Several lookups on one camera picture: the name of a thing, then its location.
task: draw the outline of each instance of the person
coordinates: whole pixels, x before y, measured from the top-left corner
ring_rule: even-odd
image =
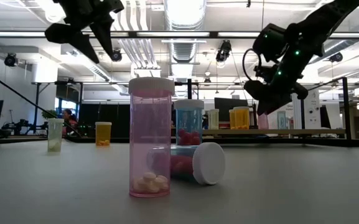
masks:
[[[77,129],[77,118],[70,109],[63,110],[63,119],[67,124],[69,124],[73,129]],[[63,135],[67,134],[67,131],[72,132],[71,128],[63,127]]]

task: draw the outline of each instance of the pink pill bottle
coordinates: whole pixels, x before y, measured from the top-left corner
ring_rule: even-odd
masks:
[[[129,82],[129,94],[129,194],[149,198],[167,195],[175,83],[165,78],[134,78]]]

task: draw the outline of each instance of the ceiling light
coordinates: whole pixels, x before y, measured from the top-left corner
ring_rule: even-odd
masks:
[[[164,1],[166,15],[170,23],[186,25],[197,24],[205,15],[206,0]]]
[[[109,85],[109,83],[107,82],[88,82],[88,83],[83,83],[84,85]]]
[[[111,37],[127,37],[127,32],[110,32]]]
[[[359,33],[338,32],[333,33],[330,38],[359,38]]]
[[[138,37],[208,37],[209,32],[138,32]]]
[[[173,64],[171,65],[171,72],[176,78],[191,78],[193,65]]]
[[[45,38],[44,32],[16,32],[16,31],[3,31],[0,32],[0,37],[30,37],[30,38],[38,38],[43,37]]]
[[[107,101],[107,100],[82,100],[82,101],[85,101],[85,102],[99,102],[99,101]]]
[[[163,44],[205,44],[206,40],[161,40]]]
[[[255,37],[257,38],[259,32],[219,32],[219,37]]]
[[[45,11],[45,18],[48,20],[48,22],[56,23],[66,17],[66,13],[60,4],[55,4],[53,1],[45,0],[35,1]]]

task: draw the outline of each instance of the white pill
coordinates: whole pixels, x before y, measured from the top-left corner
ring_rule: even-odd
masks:
[[[146,172],[143,174],[143,179],[146,182],[153,181],[155,178],[156,178],[156,175],[153,174],[152,172]]]
[[[147,191],[150,193],[157,193],[158,191],[160,191],[160,188],[155,184],[153,184],[152,182],[150,182],[147,184]]]
[[[147,184],[143,178],[139,178],[138,180],[136,180],[136,183],[141,187],[146,187],[146,184]]]
[[[158,178],[154,179],[154,183],[157,186],[161,187],[163,184],[166,184],[167,182],[163,178],[158,177]]]
[[[168,179],[163,175],[158,175],[157,177],[163,179],[165,183],[168,183]]]
[[[59,149],[60,149],[60,142],[56,142],[54,148],[55,148],[55,151],[59,151]]]
[[[160,188],[161,188],[161,190],[168,190],[169,186],[168,186],[167,183],[164,183],[164,184],[161,185]]]
[[[145,190],[144,187],[140,186],[136,181],[134,181],[134,183],[133,183],[133,189],[137,193],[144,192],[144,190]]]

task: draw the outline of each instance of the pill bottle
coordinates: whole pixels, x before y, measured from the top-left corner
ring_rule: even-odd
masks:
[[[268,116],[265,113],[258,116],[258,129],[269,129],[269,120]]]
[[[176,139],[180,146],[198,146],[202,142],[202,100],[178,100],[176,110]]]
[[[96,146],[110,146],[111,122],[96,122]]]
[[[171,104],[175,83],[166,78],[129,81],[129,194],[159,197],[170,192]],[[147,164],[152,155],[153,170]]]
[[[233,108],[236,118],[236,129],[249,129],[249,107],[238,106]]]
[[[212,130],[219,129],[219,109],[212,109],[208,112],[208,128]]]
[[[225,154],[220,145],[171,147],[171,177],[201,185],[217,184],[225,173]]]
[[[48,152],[61,151],[63,122],[63,119],[48,119]]]
[[[236,129],[236,116],[234,110],[229,110],[230,129]]]
[[[249,108],[249,128],[256,126],[254,123],[254,108]]]

